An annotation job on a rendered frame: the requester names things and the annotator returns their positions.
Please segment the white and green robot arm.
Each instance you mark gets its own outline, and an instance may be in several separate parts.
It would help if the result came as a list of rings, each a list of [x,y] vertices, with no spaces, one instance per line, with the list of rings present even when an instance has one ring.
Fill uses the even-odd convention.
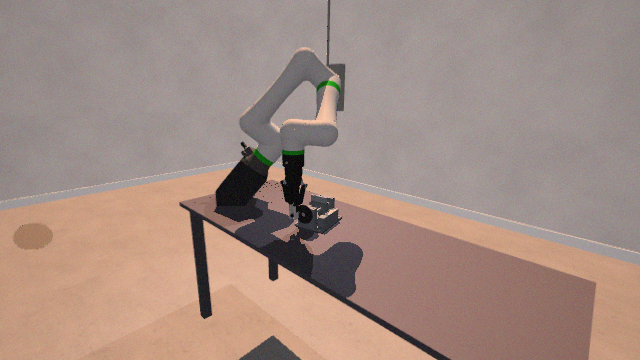
[[[280,129],[270,119],[303,82],[317,89],[315,121],[289,119]],[[268,90],[240,117],[244,133],[257,141],[256,149],[241,142],[245,162],[257,173],[266,176],[272,164],[282,155],[282,165],[288,169],[304,166],[304,147],[328,147],[338,138],[337,107],[341,92],[340,78],[309,48],[298,49]],[[317,97],[318,96],[318,97]]]

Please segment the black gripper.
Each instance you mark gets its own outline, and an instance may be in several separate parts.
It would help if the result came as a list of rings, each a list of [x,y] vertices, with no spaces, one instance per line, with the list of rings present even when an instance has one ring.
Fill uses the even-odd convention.
[[[305,189],[308,186],[302,180],[302,167],[298,169],[285,167],[285,179],[280,183],[283,188],[285,202],[289,204],[289,219],[292,219],[290,215],[294,213],[294,220],[296,220],[299,218],[299,205],[303,203]]]

